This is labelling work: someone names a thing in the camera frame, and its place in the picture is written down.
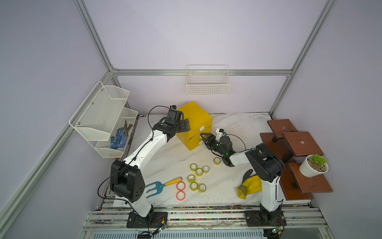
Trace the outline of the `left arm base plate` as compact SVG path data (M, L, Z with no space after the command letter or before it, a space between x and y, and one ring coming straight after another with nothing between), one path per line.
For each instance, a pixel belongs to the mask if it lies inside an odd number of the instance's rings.
M168 212L157 211L152 207L146 217L140 216L135 211L130 212L126 227L128 229L157 229L164 226L167 221Z

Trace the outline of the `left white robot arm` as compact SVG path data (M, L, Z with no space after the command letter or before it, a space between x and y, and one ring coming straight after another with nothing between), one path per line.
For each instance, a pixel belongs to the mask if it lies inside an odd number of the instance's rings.
M141 219L151 222L154 206L143 195L145 182L143 171L157 151L177 133L190 131L189 120L175 105L168 107L168 113L152 125L148 139L123 161L111 165L110 189L116 200L127 203Z

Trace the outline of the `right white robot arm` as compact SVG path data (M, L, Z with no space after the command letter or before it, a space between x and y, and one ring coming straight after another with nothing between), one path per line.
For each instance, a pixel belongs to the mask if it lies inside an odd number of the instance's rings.
M228 167L251 164L255 174L262 183L261 211L270 218L281 212L281 201L277 199L278 183L281 178L284 163L264 144L244 151L235 151L228 134L201 133L200 136L207 149L220 157Z

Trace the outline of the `yellow drawer cabinet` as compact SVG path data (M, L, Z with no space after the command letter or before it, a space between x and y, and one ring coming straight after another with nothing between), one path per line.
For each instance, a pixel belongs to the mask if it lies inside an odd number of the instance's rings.
M211 133L213 117L195 102L190 102L179 110L184 113L185 119L189 120L190 131L177 133L177 137L192 151L203 144L201 133Z

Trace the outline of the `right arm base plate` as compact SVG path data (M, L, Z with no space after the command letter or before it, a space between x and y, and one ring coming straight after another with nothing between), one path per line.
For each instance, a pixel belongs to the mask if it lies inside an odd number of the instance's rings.
M249 227L284 227L287 224L281 205L272 212L269 212L261 205L259 211L245 211L244 216Z

